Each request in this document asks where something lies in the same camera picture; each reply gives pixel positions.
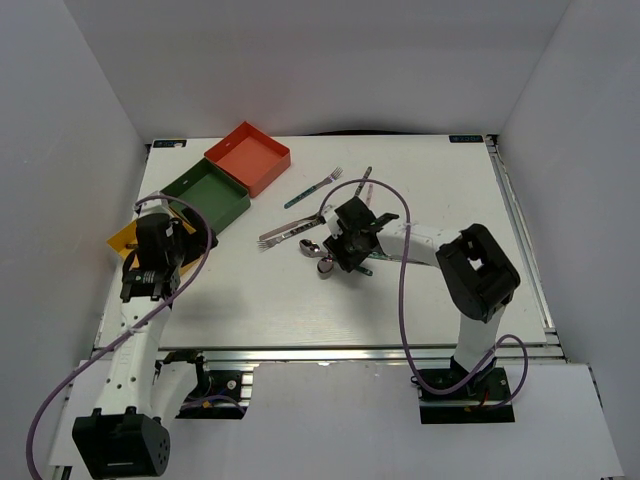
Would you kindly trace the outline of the pink handled fork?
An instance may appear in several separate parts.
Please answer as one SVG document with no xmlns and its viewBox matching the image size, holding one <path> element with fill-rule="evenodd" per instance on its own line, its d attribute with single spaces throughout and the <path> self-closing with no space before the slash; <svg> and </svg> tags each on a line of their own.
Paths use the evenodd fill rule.
<svg viewBox="0 0 640 480">
<path fill-rule="evenodd" d="M 308 223 L 312 220 L 315 220 L 316 218 L 318 218 L 320 215 L 322 215 L 321 213 L 315 212 L 312 215 L 306 216 L 306 217 L 302 217 L 300 219 L 294 220 L 292 222 L 286 223 L 280 227 L 277 227 L 273 230 L 270 230 L 266 233 L 263 233 L 262 235 L 260 235 L 258 237 L 259 241 L 263 241 L 263 240 L 267 240 L 270 239 L 278 234 L 282 234 L 288 230 L 293 229 L 294 227 L 300 226 L 302 224 Z"/>
</svg>

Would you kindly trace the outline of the teal handled fork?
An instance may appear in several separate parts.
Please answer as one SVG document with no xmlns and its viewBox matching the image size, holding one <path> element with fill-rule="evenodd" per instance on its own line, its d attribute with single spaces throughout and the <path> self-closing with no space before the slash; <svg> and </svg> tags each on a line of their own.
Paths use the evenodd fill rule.
<svg viewBox="0 0 640 480">
<path fill-rule="evenodd" d="M 296 205 L 297 203 L 301 202 L 302 200 L 304 200 L 305 198 L 309 197 L 310 195 L 312 195 L 313 193 L 315 193 L 316 191 L 318 191 L 319 189 L 330 185 L 331 183 L 335 182 L 336 180 L 338 180 L 341 175 L 343 174 L 344 170 L 342 167 L 336 167 L 327 177 L 325 177 L 323 180 L 315 183 L 314 185 L 311 185 L 310 187 L 308 187 L 307 189 L 305 189 L 303 192 L 299 193 L 298 195 L 296 195 L 294 198 L 292 198 L 291 200 L 287 201 L 284 205 L 283 208 L 284 209 L 289 209 L 291 207 L 293 207 L 294 205 Z"/>
</svg>

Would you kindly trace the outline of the teal handled knife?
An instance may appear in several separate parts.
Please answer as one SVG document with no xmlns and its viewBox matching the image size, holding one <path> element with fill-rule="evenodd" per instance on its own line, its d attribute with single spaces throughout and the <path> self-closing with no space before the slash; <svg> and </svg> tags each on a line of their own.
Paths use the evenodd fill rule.
<svg viewBox="0 0 640 480">
<path fill-rule="evenodd" d="M 392 257 L 378 252 L 371 252 L 368 255 L 368 258 L 373 260 L 393 261 Z"/>
</svg>

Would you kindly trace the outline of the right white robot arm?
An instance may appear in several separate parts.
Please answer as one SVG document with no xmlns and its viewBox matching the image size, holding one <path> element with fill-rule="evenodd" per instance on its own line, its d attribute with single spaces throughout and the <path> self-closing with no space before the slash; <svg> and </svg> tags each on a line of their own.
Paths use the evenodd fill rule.
<svg viewBox="0 0 640 480">
<path fill-rule="evenodd" d="M 356 198 L 324 215 L 329 236 L 323 245 L 345 272 L 372 254 L 396 257 L 401 272 L 415 262 L 441 272 L 460 313 L 457 345 L 450 361 L 451 384 L 472 399 L 488 385 L 495 365 L 498 329 L 521 279 L 491 232 L 481 224 L 463 230 L 426 227 L 397 214 L 375 215 Z"/>
</svg>

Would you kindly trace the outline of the black handled spoon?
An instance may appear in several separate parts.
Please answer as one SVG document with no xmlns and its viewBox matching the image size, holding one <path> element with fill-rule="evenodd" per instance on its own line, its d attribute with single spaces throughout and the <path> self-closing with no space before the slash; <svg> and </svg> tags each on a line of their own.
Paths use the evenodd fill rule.
<svg viewBox="0 0 640 480">
<path fill-rule="evenodd" d="M 372 277 L 374 275 L 373 271 L 371 271 L 368 268 L 361 267 L 361 266 L 355 267 L 352 271 L 353 272 L 357 272 L 357 273 L 362 274 L 362 275 L 366 275 L 368 277 Z"/>
</svg>

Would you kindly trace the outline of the teal handled spoon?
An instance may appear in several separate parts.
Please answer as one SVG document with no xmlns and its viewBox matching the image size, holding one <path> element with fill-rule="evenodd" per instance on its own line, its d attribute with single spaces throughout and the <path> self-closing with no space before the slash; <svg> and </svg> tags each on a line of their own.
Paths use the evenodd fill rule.
<svg viewBox="0 0 640 480">
<path fill-rule="evenodd" d="M 299 241 L 299 249 L 301 253 L 308 258 L 324 258 L 329 255 L 327 251 L 309 239 L 301 239 Z"/>
</svg>

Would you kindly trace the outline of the pink handled spoon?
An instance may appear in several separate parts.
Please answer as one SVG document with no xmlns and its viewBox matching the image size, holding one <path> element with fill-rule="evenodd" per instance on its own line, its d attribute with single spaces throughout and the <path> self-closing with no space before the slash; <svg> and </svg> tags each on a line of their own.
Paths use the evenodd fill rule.
<svg viewBox="0 0 640 480">
<path fill-rule="evenodd" d="M 334 260 L 330 256 L 320 258 L 316 264 L 316 270 L 321 279 L 329 278 L 334 270 Z"/>
</svg>

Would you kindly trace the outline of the black handled fork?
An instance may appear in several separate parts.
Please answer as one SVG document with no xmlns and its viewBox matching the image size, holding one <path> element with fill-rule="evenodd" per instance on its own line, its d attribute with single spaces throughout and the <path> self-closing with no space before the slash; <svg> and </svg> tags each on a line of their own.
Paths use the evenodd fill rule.
<svg viewBox="0 0 640 480">
<path fill-rule="evenodd" d="M 284 242 L 285 240 L 288 240 L 292 237 L 295 237 L 303 232 L 306 232 L 312 228 L 315 228 L 317 226 L 320 225 L 324 225 L 325 224 L 325 219 L 323 217 L 319 217 L 316 218 L 314 220 L 311 220 L 305 224 L 302 224 L 301 226 L 297 226 L 295 228 L 292 228 L 284 233 L 281 233 L 279 235 L 276 235 L 275 237 L 272 238 L 268 238 L 266 240 L 259 240 L 257 242 L 257 246 L 261 251 L 266 251 L 270 248 L 275 247 L 276 245 L 279 245 L 280 243 Z"/>
</svg>

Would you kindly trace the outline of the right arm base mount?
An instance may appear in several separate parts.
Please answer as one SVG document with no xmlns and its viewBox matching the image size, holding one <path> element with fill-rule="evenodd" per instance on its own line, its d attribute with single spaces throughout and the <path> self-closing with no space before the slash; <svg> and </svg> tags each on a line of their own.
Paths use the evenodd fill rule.
<svg viewBox="0 0 640 480">
<path fill-rule="evenodd" d="M 422 388 L 416 376 L 420 421 L 423 425 L 506 424 L 515 422 L 511 388 L 504 368 L 489 365 L 469 383 L 448 395 Z"/>
</svg>

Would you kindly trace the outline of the pink handled knife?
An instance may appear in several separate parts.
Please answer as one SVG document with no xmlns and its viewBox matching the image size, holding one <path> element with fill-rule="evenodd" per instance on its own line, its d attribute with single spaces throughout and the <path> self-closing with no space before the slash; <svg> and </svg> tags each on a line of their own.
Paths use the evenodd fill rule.
<svg viewBox="0 0 640 480">
<path fill-rule="evenodd" d="M 373 196 L 373 190 L 374 190 L 373 184 L 369 184 L 368 187 L 367 187 L 367 193 L 366 193 L 366 197 L 365 197 L 365 204 L 367 206 L 370 206 L 370 204 L 371 204 L 372 196 Z"/>
</svg>

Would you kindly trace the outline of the black handled knife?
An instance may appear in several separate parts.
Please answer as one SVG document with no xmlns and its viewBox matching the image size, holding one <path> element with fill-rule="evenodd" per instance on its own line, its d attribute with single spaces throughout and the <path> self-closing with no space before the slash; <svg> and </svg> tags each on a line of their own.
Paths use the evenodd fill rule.
<svg viewBox="0 0 640 480">
<path fill-rule="evenodd" d="M 368 180 L 369 176 L 372 173 L 372 170 L 373 170 L 372 166 L 368 166 L 366 168 L 365 172 L 363 173 L 363 175 L 362 175 L 362 177 L 360 179 L 360 182 L 358 183 L 358 185 L 356 187 L 356 190 L 354 192 L 354 197 L 357 198 L 357 197 L 359 197 L 361 195 L 361 192 L 364 189 L 364 187 L 365 187 L 365 185 L 367 183 L 367 180 Z"/>
</svg>

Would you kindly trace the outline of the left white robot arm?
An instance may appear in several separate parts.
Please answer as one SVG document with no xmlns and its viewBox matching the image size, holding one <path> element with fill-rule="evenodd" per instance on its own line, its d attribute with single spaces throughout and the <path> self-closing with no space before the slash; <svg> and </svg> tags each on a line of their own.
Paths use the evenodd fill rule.
<svg viewBox="0 0 640 480">
<path fill-rule="evenodd" d="M 188 397 L 211 387 L 194 358 L 157 361 L 162 332 L 181 283 L 181 270 L 217 244 L 207 221 L 187 206 L 141 211 L 134 249 L 121 273 L 120 333 L 110 369 L 90 415 L 75 419 L 72 438 L 94 479 L 159 477 L 171 449 L 169 425 Z"/>
</svg>

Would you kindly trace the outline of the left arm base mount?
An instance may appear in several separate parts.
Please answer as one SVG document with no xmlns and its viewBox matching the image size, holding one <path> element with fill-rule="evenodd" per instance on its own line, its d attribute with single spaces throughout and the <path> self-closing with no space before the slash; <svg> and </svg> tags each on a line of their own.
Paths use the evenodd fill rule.
<svg viewBox="0 0 640 480">
<path fill-rule="evenodd" d="M 168 352 L 155 362 L 156 376 L 176 362 L 194 367 L 197 379 L 196 386 L 184 399 L 184 403 L 196 402 L 197 405 L 181 409 L 177 419 L 241 420 L 244 417 L 245 407 L 235 406 L 242 402 L 242 371 L 210 369 L 203 351 L 178 350 Z"/>
</svg>

